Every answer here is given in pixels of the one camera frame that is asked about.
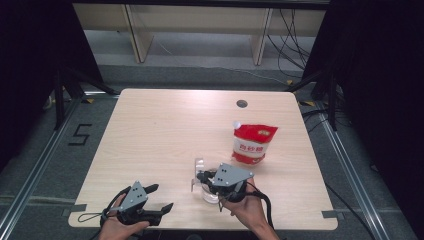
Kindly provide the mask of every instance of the white desk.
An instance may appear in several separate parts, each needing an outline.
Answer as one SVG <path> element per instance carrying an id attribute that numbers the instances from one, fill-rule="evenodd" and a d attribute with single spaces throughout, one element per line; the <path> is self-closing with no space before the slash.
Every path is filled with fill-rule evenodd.
<path id="1" fill-rule="evenodd" d="M 248 103 L 246 108 L 236 105 Z M 265 159 L 249 167 L 231 161 L 234 120 L 279 127 Z M 159 184 L 145 209 L 173 202 L 161 229 L 246 229 L 228 210 L 191 192 L 194 159 L 226 162 L 251 169 L 259 189 L 272 203 L 275 229 L 333 230 L 333 210 L 294 95 L 283 92 L 151 90 L 122 92 L 100 142 L 69 224 L 98 227 L 99 219 L 77 221 L 82 213 L 101 212 L 122 189 L 140 180 Z"/>

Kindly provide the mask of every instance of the wooden table top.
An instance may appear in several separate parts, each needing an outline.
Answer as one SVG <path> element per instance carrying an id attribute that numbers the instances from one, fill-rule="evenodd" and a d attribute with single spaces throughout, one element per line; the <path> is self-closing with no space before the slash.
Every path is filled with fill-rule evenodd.
<path id="1" fill-rule="evenodd" d="M 247 107 L 238 107 L 238 100 Z M 259 164 L 231 160 L 234 121 L 279 128 Z M 275 229 L 337 227 L 337 219 L 323 218 L 322 211 L 333 207 L 292 93 L 164 89 L 122 91 L 76 200 L 87 204 L 86 211 L 71 213 L 69 224 L 98 227 L 99 218 L 81 223 L 78 217 L 101 212 L 140 180 L 144 187 L 159 184 L 145 209 L 174 203 L 155 228 L 246 229 L 227 209 L 220 212 L 203 200 L 201 187 L 191 192 L 196 158 L 254 172 L 257 187 L 271 200 Z"/>

